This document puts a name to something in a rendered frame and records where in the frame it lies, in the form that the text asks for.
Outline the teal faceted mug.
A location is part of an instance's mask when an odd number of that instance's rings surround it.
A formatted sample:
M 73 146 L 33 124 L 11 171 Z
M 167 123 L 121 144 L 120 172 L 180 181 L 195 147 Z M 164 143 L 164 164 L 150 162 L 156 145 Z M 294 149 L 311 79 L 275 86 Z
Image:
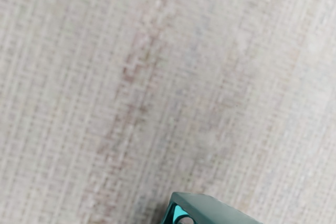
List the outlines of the teal faceted mug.
M 173 192 L 160 224 L 181 224 L 186 216 L 193 224 L 262 224 L 212 196 Z

